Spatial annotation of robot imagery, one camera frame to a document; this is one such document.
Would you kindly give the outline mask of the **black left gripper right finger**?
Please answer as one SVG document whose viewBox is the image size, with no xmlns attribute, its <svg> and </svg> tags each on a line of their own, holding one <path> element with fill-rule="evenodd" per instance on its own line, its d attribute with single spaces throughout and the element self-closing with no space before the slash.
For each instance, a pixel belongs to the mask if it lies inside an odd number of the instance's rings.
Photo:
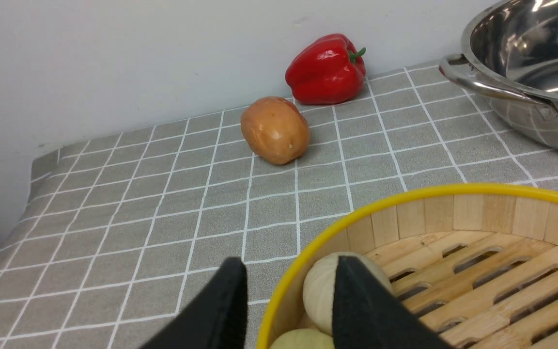
<svg viewBox="0 0 558 349">
<path fill-rule="evenodd" d="M 339 256 L 332 338 L 337 349 L 450 349 L 354 256 Z"/>
</svg>

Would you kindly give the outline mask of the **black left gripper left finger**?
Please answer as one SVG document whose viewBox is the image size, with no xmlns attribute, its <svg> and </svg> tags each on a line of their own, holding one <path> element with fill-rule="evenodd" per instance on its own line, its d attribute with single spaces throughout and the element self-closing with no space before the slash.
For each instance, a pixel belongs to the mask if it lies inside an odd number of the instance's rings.
<svg viewBox="0 0 558 349">
<path fill-rule="evenodd" d="M 180 313 L 142 349 L 243 349 L 248 325 L 247 270 L 228 257 Z"/>
</svg>

